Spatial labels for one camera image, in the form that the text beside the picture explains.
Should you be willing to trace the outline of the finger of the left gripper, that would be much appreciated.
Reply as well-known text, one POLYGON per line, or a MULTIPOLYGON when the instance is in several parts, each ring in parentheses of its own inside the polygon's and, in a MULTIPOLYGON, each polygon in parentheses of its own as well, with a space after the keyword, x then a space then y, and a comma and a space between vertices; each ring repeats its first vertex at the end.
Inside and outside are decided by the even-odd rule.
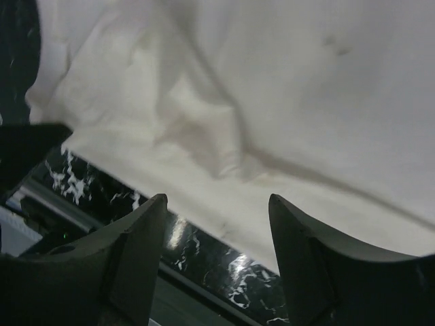
POLYGON ((63 124, 2 126, 1 199, 7 200, 35 166, 71 134, 63 124))

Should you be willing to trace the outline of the cream white t shirt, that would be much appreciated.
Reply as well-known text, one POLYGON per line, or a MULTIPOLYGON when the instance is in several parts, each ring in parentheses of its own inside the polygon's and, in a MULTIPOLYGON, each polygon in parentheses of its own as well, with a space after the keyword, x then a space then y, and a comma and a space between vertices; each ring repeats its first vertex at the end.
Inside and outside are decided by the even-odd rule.
POLYGON ((268 199, 434 253, 433 1, 38 1, 32 122, 277 271, 268 199))

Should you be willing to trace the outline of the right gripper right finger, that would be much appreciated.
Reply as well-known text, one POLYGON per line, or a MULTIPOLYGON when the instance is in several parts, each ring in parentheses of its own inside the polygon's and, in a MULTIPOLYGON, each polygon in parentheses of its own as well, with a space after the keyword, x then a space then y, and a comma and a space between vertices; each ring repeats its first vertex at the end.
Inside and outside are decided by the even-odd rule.
POLYGON ((433 325, 434 256, 382 249, 280 195, 268 216, 292 325, 433 325))

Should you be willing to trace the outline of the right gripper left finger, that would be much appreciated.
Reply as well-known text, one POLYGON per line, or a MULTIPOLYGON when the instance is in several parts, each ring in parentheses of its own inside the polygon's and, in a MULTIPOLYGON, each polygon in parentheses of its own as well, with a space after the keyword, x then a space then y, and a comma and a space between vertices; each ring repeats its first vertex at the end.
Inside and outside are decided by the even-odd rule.
POLYGON ((1 256, 2 325, 147 325, 167 197, 41 255, 1 256))

